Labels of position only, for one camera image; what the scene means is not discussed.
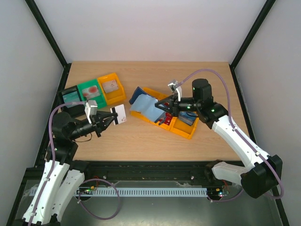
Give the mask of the blue leather card holder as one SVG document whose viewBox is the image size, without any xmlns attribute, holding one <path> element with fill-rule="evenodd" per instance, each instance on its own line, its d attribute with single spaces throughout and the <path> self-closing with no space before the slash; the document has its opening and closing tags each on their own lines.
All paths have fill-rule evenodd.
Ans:
<svg viewBox="0 0 301 226">
<path fill-rule="evenodd" d="M 137 87 L 129 99 L 130 111 L 137 112 L 150 122 L 157 123 L 165 115 L 161 118 L 154 117 L 155 104 L 163 98 L 165 98 L 164 94 L 158 91 Z"/>
</svg>

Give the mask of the yellow triple storage bin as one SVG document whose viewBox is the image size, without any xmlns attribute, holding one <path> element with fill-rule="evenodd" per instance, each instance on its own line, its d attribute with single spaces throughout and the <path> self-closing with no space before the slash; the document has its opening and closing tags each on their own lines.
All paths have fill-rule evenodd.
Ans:
<svg viewBox="0 0 301 226">
<path fill-rule="evenodd" d="M 157 127 L 160 127 L 162 129 L 165 129 L 167 131 L 170 131 L 170 132 L 173 132 L 177 135 L 180 135 L 186 139 L 191 139 L 196 128 L 197 128 L 197 124 L 198 124 L 198 121 L 197 119 L 195 119 L 195 122 L 193 123 L 192 126 L 189 126 L 187 125 L 186 123 L 182 122 L 181 120 L 179 120 L 179 118 L 177 117 L 173 117 L 172 120 L 171 120 L 171 123 L 169 126 L 165 125 L 165 124 L 162 124 L 162 125 L 159 125 L 159 122 L 157 123 L 153 123 L 153 122 L 150 122 L 149 120 L 147 120 L 145 117 L 143 116 L 140 116 L 139 113 L 137 112 L 131 112 L 130 111 L 130 114 L 140 120 L 143 120 L 143 121 L 146 121 L 152 125 L 155 125 Z"/>
</svg>

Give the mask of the white magnetic-stripe credit card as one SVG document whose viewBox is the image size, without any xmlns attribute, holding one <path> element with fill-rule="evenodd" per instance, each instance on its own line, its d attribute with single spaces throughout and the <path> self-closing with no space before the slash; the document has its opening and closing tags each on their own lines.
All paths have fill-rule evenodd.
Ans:
<svg viewBox="0 0 301 226">
<path fill-rule="evenodd" d="M 110 112 L 117 114 L 117 116 L 114 118 L 114 125 L 118 125 L 127 121 L 124 104 L 110 108 Z"/>
</svg>

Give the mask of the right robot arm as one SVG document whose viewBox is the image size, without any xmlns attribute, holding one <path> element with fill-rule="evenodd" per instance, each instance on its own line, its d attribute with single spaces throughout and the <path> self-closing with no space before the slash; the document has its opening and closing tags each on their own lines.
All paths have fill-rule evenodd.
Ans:
<svg viewBox="0 0 301 226">
<path fill-rule="evenodd" d="M 215 161 L 205 173 L 208 183 L 214 185 L 220 180 L 237 184 L 252 198 L 266 194 L 280 185 L 282 160 L 279 156 L 269 155 L 259 148 L 233 121 L 230 111 L 214 101 L 212 87 L 206 79 L 192 82 L 192 97 L 182 97 L 177 84 L 171 83 L 174 91 L 155 104 L 172 116 L 180 112 L 195 112 L 201 122 L 212 129 L 234 150 L 243 166 Z"/>
</svg>

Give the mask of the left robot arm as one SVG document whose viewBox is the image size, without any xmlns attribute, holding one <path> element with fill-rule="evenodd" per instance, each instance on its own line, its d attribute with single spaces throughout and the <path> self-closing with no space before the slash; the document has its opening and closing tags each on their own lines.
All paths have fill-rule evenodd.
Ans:
<svg viewBox="0 0 301 226">
<path fill-rule="evenodd" d="M 35 196 L 15 226 L 58 226 L 77 188 L 88 174 L 86 161 L 73 159 L 78 144 L 76 139 L 96 133 L 100 137 L 117 113 L 97 111 L 84 120 L 72 118 L 67 112 L 52 116 L 49 122 L 50 145 L 41 181 Z"/>
</svg>

